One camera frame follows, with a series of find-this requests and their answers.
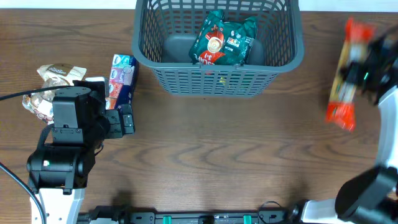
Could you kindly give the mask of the orange spaghetti pasta packet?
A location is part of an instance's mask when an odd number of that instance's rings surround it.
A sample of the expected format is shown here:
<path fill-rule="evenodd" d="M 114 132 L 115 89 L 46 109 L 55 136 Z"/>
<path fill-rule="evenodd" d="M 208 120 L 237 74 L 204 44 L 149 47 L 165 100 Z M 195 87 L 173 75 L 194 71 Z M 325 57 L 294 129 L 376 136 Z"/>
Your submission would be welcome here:
<path fill-rule="evenodd" d="M 373 35 L 374 26 L 355 21 L 353 18 L 346 21 L 345 41 L 330 92 L 326 120 L 348 131 L 353 131 L 356 126 L 353 99 L 359 86 L 344 82 L 339 70 L 351 62 L 364 64 L 369 55 L 368 46 Z"/>

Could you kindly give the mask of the green Nescafe coffee bag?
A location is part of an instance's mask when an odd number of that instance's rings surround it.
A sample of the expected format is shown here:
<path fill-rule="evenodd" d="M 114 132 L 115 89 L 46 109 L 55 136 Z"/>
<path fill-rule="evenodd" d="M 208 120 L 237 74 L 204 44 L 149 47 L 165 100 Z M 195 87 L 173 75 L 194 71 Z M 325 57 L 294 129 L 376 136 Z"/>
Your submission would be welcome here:
<path fill-rule="evenodd" d="M 209 12 L 189 50 L 193 63 L 203 65 L 242 65 L 257 36 L 257 19 L 253 16 L 241 22 L 225 21 L 224 12 Z"/>

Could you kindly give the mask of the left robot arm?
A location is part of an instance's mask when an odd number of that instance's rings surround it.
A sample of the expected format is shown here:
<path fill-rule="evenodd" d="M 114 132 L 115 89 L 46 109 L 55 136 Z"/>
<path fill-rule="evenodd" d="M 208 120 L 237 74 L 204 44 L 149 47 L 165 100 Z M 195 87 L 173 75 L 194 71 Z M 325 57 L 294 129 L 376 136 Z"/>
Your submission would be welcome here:
<path fill-rule="evenodd" d="M 131 102 L 107 109 L 107 88 L 105 81 L 53 88 L 53 124 L 26 165 L 32 223 L 76 223 L 104 140 L 134 132 Z"/>

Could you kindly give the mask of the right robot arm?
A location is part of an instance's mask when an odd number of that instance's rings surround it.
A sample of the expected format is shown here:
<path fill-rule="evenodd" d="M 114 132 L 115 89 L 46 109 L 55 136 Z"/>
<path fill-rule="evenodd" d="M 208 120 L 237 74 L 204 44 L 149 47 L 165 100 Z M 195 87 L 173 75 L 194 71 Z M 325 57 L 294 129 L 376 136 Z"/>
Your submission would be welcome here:
<path fill-rule="evenodd" d="M 397 27 L 374 38 L 374 27 L 350 19 L 331 89 L 326 118 L 342 128 L 355 126 L 353 97 L 356 90 L 374 93 L 381 115 L 381 132 L 375 165 L 347 181 L 328 200 L 295 204 L 286 223 L 397 223 Z"/>

